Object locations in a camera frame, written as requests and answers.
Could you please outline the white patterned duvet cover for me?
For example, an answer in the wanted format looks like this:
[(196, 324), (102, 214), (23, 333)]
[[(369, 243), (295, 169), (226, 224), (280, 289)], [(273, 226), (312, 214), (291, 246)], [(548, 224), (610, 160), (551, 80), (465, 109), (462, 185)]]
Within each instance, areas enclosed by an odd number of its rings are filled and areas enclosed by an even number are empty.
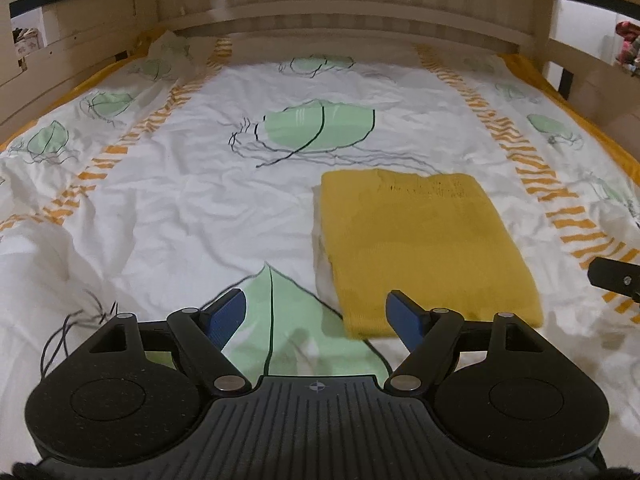
[(602, 450), (639, 463), (639, 309), (590, 285), (639, 259), (639, 166), (524, 58), (317, 38), (165, 35), (1, 153), (1, 465), (38, 456), (26, 399), (120, 312), (160, 320), (231, 287), (250, 378), (373, 374), (406, 354), (352, 339), (320, 228), (335, 170), (467, 174), (536, 284), (544, 336), (604, 390)]

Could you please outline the light wooden bed frame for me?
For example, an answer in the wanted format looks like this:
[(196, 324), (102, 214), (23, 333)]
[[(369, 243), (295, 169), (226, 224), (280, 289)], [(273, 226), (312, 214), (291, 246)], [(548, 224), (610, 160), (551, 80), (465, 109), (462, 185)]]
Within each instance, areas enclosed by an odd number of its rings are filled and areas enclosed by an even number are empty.
[(175, 32), (334, 30), (431, 37), (518, 51), (539, 68), (576, 70), (568, 98), (625, 145), (639, 139), (639, 81), (559, 38), (562, 3), (637, 16), (639, 0), (1, 0), (1, 133), (35, 118), (67, 78), (131, 50), (137, 36)]

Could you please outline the mustard yellow knit sweater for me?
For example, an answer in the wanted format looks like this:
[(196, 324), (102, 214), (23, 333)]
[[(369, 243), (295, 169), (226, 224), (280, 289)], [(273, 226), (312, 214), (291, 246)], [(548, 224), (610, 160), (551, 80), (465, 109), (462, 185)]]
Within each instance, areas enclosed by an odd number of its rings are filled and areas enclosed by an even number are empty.
[(319, 212), (349, 337), (393, 333), (385, 314), (392, 290), (471, 321), (513, 312), (534, 327), (544, 322), (532, 272), (468, 174), (328, 171), (321, 178)]

